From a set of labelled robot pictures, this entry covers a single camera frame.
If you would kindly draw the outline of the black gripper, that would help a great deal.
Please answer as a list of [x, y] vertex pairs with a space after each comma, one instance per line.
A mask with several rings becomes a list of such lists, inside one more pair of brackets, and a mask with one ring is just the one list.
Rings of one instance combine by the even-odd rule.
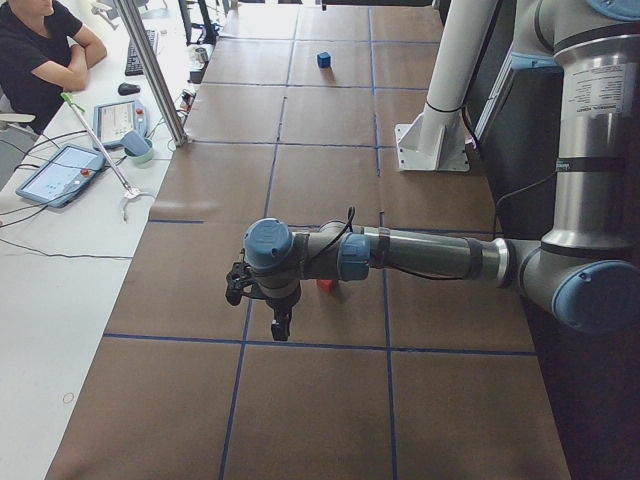
[[286, 342], [290, 336], [292, 309], [301, 297], [300, 281], [284, 273], [254, 272], [245, 262], [234, 262], [226, 275], [225, 298], [238, 305], [243, 297], [264, 300], [274, 311], [271, 335], [274, 341]]

